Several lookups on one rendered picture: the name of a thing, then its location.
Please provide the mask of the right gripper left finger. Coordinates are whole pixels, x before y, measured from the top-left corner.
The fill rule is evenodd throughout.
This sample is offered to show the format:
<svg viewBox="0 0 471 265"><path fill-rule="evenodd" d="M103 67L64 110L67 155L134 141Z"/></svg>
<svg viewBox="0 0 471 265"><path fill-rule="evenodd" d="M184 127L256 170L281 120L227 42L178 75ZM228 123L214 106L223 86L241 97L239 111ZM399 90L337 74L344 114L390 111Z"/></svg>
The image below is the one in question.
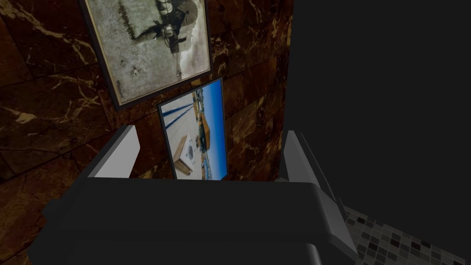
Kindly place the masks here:
<svg viewBox="0 0 471 265"><path fill-rule="evenodd" d="M139 151L135 126L122 126L79 175L79 179L129 178Z"/></svg>

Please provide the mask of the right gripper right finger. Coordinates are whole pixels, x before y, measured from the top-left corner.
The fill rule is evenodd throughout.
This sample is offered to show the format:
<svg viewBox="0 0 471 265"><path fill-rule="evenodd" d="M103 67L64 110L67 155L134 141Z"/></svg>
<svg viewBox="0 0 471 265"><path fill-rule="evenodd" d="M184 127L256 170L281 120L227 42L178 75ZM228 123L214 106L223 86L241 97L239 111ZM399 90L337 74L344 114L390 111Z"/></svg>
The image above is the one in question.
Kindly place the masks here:
<svg viewBox="0 0 471 265"><path fill-rule="evenodd" d="M336 201L325 174L300 131L287 132L281 153L278 179L279 181L313 183L333 201Z"/></svg>

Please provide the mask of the blue framed picture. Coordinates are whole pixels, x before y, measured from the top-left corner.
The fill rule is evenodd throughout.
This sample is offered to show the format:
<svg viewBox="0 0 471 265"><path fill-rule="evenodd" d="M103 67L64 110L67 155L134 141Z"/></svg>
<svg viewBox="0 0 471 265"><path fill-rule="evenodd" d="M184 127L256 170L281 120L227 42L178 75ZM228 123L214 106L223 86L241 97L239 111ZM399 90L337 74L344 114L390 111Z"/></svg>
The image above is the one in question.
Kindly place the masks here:
<svg viewBox="0 0 471 265"><path fill-rule="evenodd" d="M175 179L227 176L223 95L218 78L157 105Z"/></svg>

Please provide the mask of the grey framed picture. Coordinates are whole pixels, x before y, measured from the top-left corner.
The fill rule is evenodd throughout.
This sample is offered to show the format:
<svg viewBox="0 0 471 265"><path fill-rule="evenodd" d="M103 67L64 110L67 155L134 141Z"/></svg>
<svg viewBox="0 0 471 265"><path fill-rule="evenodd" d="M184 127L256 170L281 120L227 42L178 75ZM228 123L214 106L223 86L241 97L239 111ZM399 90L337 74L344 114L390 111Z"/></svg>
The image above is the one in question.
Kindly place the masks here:
<svg viewBox="0 0 471 265"><path fill-rule="evenodd" d="M208 0L78 0L115 110L213 72Z"/></svg>

